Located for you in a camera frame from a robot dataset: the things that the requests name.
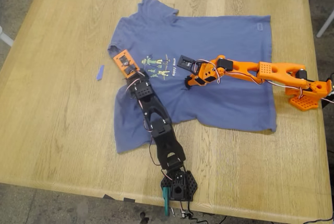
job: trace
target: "table surface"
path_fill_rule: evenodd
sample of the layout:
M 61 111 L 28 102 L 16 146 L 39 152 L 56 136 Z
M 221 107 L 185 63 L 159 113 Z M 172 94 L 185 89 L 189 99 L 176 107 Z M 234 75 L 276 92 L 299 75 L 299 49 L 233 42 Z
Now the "table surface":
M 114 141 L 125 83 L 106 48 L 140 1 L 33 1 L 0 72 L 0 182 L 163 205 L 148 146 L 117 154 Z M 317 78 L 308 0 L 160 1 L 180 16 L 271 15 L 272 61 L 305 64 Z M 331 216 L 322 111 L 274 94 L 275 133 L 175 125 L 199 186 L 193 210 L 289 223 Z

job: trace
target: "cable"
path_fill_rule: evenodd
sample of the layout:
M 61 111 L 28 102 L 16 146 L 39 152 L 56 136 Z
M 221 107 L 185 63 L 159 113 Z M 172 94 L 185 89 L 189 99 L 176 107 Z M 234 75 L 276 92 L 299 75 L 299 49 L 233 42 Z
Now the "cable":
M 130 86 L 132 86 L 135 82 L 139 81 L 140 79 L 135 79 L 125 90 L 125 92 L 128 91 L 128 89 L 130 88 Z
M 144 119 L 144 128 L 145 128 L 146 131 L 148 131 L 150 133 L 152 132 L 152 130 L 146 128 L 146 121 L 145 121 L 145 119 Z
M 199 60 L 197 60 L 197 61 L 195 61 L 195 63 L 194 63 L 194 72 L 196 72 L 196 70 L 195 70 L 195 66 L 196 66 L 196 63 L 197 62 L 206 62 L 206 63 L 209 63 L 209 64 L 211 64 L 211 65 L 213 65 L 213 71 L 216 71 L 216 74 L 217 74 L 217 83 L 219 84 L 220 83 L 220 76 L 219 76 L 219 72 L 218 72 L 218 70 L 217 70 L 217 68 L 216 68 L 216 65 L 214 64 L 214 63 L 212 63 L 211 61 L 206 61 L 206 60 L 202 60 L 202 59 L 199 59 Z
M 152 141 L 153 141 L 153 137 L 151 136 L 151 142 L 150 142 L 150 145 L 148 146 L 148 150 L 150 151 L 150 156 L 151 156 L 151 160 L 153 162 L 154 165 L 156 166 L 161 166 L 160 164 L 156 164 L 153 160 L 153 157 L 152 157 L 152 153 L 151 153 L 151 145 L 152 145 Z
M 274 85 L 274 86 L 278 86 L 278 87 L 285 87 L 285 88 L 292 88 L 292 89 L 297 89 L 297 90 L 299 90 L 299 87 L 291 87 L 291 86 L 280 85 L 280 84 L 276 84 L 276 83 L 274 83 L 274 82 L 271 82 L 271 81 L 269 81 L 269 80 L 266 80 L 266 82 L 268 82 L 268 83 L 270 83 L 270 84 L 272 84 L 272 85 Z
M 186 181 L 186 187 L 187 187 L 188 195 L 189 195 L 189 184 L 188 184 L 188 179 L 187 179 L 187 170 L 184 167 L 184 165 L 183 165 L 183 170 L 184 170 L 184 173 L 185 173 L 184 179 Z M 188 201 L 188 212 L 189 213 L 186 214 L 185 216 L 188 217 L 189 220 L 195 220 L 196 223 L 204 223 L 205 222 L 206 224 L 209 224 L 209 222 L 207 220 L 200 220 L 199 221 L 197 218 L 194 218 L 194 213 L 190 210 L 190 201 Z
M 213 215 L 215 215 L 215 214 L 211 214 L 211 213 L 205 213 L 205 212 L 201 212 L 202 214 L 204 214 L 204 215 L 210 215 L 210 216 L 213 216 Z
M 137 71 L 137 73 L 139 73 L 140 75 L 143 75 L 145 77 L 145 74 L 143 74 L 142 72 Z
M 331 101 L 331 100 L 327 100 L 327 99 L 325 99 L 325 98 L 321 98 L 322 100 L 326 100 L 326 101 L 328 101 L 329 103 L 334 103 L 334 101 Z
M 241 75 L 247 76 L 247 77 L 251 78 L 258 85 L 262 85 L 263 82 L 264 82 L 263 79 L 261 79 L 262 83 L 258 83 L 258 82 L 256 82 L 256 80 L 252 76 L 247 75 L 247 74 L 238 73 L 238 72 L 228 72 L 228 71 L 225 71 L 225 72 L 228 73 L 228 74 L 241 74 Z
M 162 172 L 162 174 L 163 174 L 166 178 L 170 179 L 171 181 L 173 180 L 173 179 L 170 178 L 167 174 L 165 174 L 165 173 L 162 171 L 162 169 L 161 169 L 161 172 Z
M 334 212 L 332 214 L 332 217 L 330 219 L 327 219 L 327 220 L 322 220 L 322 219 L 318 219 L 318 220 L 311 220 L 311 221 L 307 221 L 307 222 L 304 222 L 303 224 L 308 224 L 308 223 L 316 223 L 316 222 L 319 222 L 319 221 L 331 221 L 334 219 Z
M 221 222 L 219 222 L 219 224 L 222 224 L 222 223 L 226 220 L 227 217 L 228 217 L 228 216 L 225 215 L 224 219 L 223 219 Z

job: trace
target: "gray floor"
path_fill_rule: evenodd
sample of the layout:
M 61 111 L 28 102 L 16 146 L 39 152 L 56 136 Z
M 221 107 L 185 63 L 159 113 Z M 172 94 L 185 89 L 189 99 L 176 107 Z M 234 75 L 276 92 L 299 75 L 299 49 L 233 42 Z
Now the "gray floor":
M 15 38 L 32 0 L 0 0 L 0 25 Z M 334 0 L 311 0 L 313 31 L 316 33 L 334 8 Z M 334 72 L 334 23 L 323 37 L 315 37 L 319 79 L 325 80 Z M 9 47 L 0 41 L 0 68 Z M 334 151 L 334 107 L 324 109 L 327 147 Z M 334 166 L 334 153 L 328 153 L 329 163 Z M 24 223 L 140 223 L 139 214 L 145 211 L 149 223 L 189 223 L 176 217 L 164 217 L 161 207 L 119 202 L 80 195 L 0 184 L 0 224 Z M 224 216 L 195 213 L 199 219 L 219 223 Z M 265 224 L 266 221 L 227 217 L 224 223 Z

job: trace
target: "t-shirt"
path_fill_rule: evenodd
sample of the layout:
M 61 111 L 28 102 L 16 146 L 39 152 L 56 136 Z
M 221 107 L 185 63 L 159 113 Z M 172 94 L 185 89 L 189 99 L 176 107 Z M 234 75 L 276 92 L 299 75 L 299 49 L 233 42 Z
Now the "t-shirt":
M 218 55 L 248 62 L 271 62 L 270 16 L 181 17 L 158 0 L 142 0 L 138 12 L 121 18 L 108 47 L 110 57 L 123 49 L 150 76 L 153 89 L 173 123 L 199 122 L 243 131 L 276 130 L 272 87 L 223 76 L 220 84 L 184 84 L 190 72 L 177 67 L 185 55 L 212 60 Z M 117 152 L 149 143 L 150 133 L 136 101 L 119 89 L 114 110 Z

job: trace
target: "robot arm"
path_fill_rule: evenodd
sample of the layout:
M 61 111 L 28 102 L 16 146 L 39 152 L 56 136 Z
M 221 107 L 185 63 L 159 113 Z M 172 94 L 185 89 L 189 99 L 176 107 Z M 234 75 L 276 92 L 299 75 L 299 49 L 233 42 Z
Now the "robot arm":
M 325 98 L 332 100 L 330 94 L 333 91 L 332 80 L 311 81 L 307 79 L 304 65 L 292 63 L 268 63 L 268 62 L 238 62 L 227 60 L 224 55 L 212 61 L 198 60 L 181 55 L 178 67 L 190 71 L 192 74 L 185 79 L 187 88 L 191 86 L 205 86 L 224 75 L 234 78 L 253 81 L 257 84 L 273 81 L 285 84 L 285 94 L 294 95 L 289 102 L 302 111 L 318 107 L 318 100 Z

